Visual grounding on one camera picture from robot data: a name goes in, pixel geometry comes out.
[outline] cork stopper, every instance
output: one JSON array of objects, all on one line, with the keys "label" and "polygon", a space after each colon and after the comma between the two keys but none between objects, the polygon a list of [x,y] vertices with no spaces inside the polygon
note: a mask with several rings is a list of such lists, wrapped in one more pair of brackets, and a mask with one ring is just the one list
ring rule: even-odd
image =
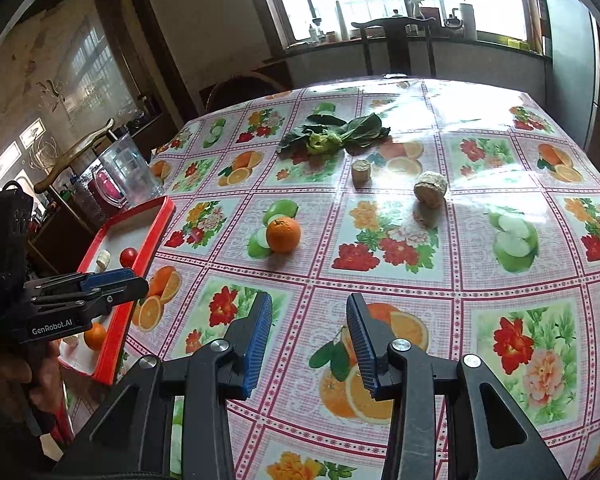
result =
[{"label": "cork stopper", "polygon": [[351,179],[354,186],[360,186],[371,178],[371,164],[368,160],[360,158],[351,165]]},{"label": "cork stopper", "polygon": [[446,178],[435,171],[422,173],[413,186],[416,198],[431,209],[439,208],[444,202],[448,183]]}]

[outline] wall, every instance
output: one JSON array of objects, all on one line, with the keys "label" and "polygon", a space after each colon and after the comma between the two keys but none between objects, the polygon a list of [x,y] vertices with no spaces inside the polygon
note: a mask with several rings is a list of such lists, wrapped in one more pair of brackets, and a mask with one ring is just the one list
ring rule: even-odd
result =
[{"label": "wall", "polygon": [[189,94],[271,56],[252,0],[151,0]]},{"label": "wall", "polygon": [[[384,43],[371,43],[371,61],[375,73],[389,72]],[[482,83],[520,90],[531,95],[541,107],[546,104],[544,91],[545,59],[513,48],[489,44],[434,41],[434,56],[439,79]],[[424,42],[410,44],[414,76],[429,76],[429,61]],[[288,58],[289,71],[296,87],[320,81],[366,75],[360,44],[316,48]]]}]

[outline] clear plastic container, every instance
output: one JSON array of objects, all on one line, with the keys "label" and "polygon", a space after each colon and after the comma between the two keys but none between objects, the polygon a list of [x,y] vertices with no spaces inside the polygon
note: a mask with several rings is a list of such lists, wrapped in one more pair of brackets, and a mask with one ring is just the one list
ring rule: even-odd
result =
[{"label": "clear plastic container", "polygon": [[130,135],[120,137],[99,159],[131,207],[164,195],[160,181],[149,170]]}]

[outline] floral tablecloth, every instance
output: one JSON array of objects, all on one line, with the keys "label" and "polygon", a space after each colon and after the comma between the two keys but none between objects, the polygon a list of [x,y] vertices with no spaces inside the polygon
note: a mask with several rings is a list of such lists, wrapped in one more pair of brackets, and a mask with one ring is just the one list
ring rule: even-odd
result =
[{"label": "floral tablecloth", "polygon": [[[278,158],[283,133],[316,112],[375,112],[392,136],[357,155]],[[362,188],[357,158],[372,163]],[[238,479],[380,478],[391,406],[362,388],[345,327],[353,291],[430,354],[480,355],[569,478],[600,460],[600,174],[528,95],[382,78],[293,90],[186,124],[152,168],[176,212],[119,376],[143,354],[195,352],[266,290],[274,321],[258,387],[228,403]],[[427,170],[449,180],[435,224],[414,209]],[[276,210],[302,226],[291,256],[258,243]],[[95,404],[72,397],[76,429]],[[440,402],[436,417],[445,479]],[[181,423],[179,399],[175,440]]]}]

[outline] chair backrest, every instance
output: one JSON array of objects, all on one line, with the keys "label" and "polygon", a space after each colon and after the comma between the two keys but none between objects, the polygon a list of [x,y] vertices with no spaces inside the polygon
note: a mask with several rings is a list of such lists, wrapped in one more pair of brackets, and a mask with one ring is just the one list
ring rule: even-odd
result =
[{"label": "chair backrest", "polygon": [[392,73],[404,73],[411,75],[411,57],[409,55],[410,38],[407,35],[405,27],[407,25],[418,25],[424,27],[425,42],[427,44],[427,54],[429,56],[429,70],[431,77],[436,77],[436,61],[433,56],[433,44],[431,43],[430,28],[435,25],[435,18],[427,20],[417,20],[407,16],[394,16],[392,18],[380,18],[366,23],[351,23],[355,28],[360,29],[360,39],[362,40],[362,49],[365,55],[365,66],[367,75],[373,75],[374,70],[371,65],[371,52],[369,51],[369,42],[366,36],[366,30],[369,27],[382,27],[386,37],[386,48],[389,53],[389,67]]},{"label": "chair backrest", "polygon": [[286,90],[275,79],[259,72],[237,74],[214,86],[206,100],[206,113]]}]

